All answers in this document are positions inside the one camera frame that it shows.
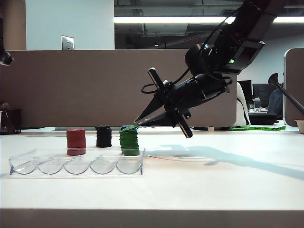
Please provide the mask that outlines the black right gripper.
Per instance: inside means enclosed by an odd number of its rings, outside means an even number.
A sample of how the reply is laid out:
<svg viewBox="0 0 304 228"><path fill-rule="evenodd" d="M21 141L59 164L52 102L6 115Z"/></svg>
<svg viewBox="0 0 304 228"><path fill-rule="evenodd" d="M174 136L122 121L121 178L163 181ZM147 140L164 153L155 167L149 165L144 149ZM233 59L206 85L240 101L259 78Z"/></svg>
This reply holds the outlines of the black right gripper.
<svg viewBox="0 0 304 228"><path fill-rule="evenodd" d="M139 122L139 126L179 126L186 136L193 136L186 119L191 117L190 109L218 97L228 91L228 78L222 74L198 74L179 85L164 84L155 68L148 70L158 88L144 111L134 120L147 117L160 107L165 111Z"/></svg>

